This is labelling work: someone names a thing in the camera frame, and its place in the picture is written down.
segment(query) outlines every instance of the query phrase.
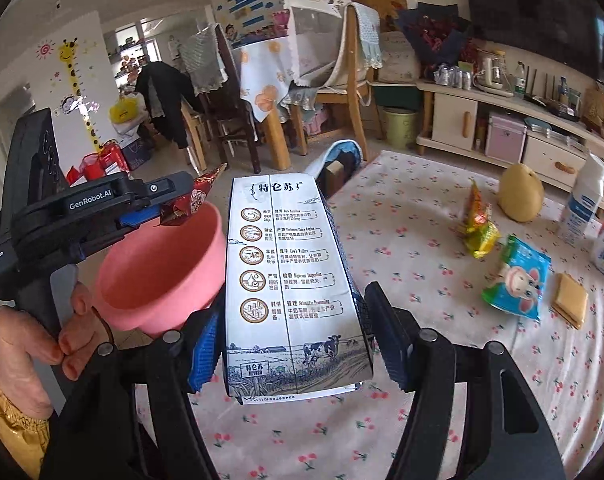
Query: blue snack bag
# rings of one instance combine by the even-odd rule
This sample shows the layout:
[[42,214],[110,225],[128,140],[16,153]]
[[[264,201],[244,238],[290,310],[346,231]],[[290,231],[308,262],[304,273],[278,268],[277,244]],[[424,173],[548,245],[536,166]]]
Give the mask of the blue snack bag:
[[499,275],[482,290],[482,299],[505,312],[539,320],[537,307],[544,293],[549,256],[509,235],[500,258]]

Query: pink bucket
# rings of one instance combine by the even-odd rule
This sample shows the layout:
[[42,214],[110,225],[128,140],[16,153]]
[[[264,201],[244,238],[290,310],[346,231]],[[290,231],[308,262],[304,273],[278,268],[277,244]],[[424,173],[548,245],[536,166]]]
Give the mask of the pink bucket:
[[220,213],[205,202],[180,226],[147,222],[115,244],[100,266],[95,308],[117,330],[157,336],[211,303],[225,264]]

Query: yellow sleeve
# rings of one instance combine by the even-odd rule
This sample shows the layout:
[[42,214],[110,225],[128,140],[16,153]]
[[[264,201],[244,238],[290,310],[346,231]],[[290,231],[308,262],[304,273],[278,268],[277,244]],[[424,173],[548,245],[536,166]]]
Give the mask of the yellow sleeve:
[[27,475],[40,475],[48,446],[48,420],[23,414],[0,391],[0,440]]

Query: brown circular icon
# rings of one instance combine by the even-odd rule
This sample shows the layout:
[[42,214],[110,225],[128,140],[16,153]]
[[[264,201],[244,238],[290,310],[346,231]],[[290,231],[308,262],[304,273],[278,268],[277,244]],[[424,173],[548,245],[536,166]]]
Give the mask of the brown circular icon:
[[249,323],[261,323],[269,316],[269,308],[262,300],[251,298],[240,305],[240,314]]
[[248,242],[256,242],[261,238],[261,229],[255,225],[245,225],[240,229],[240,236]]
[[257,247],[249,245],[240,250],[240,258],[245,264],[257,265],[264,259],[264,253]]
[[245,207],[242,209],[240,215],[242,215],[242,218],[247,222],[256,222],[261,218],[261,213],[254,207]]
[[249,292],[258,292],[266,285],[264,274],[257,270],[245,270],[240,275],[240,285]]

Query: green trash can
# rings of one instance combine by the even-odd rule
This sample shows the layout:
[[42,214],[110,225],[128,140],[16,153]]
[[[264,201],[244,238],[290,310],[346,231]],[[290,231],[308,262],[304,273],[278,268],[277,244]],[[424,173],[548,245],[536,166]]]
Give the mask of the green trash can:
[[418,136],[418,113],[406,108],[382,108],[382,130],[387,142],[397,150],[405,150]]

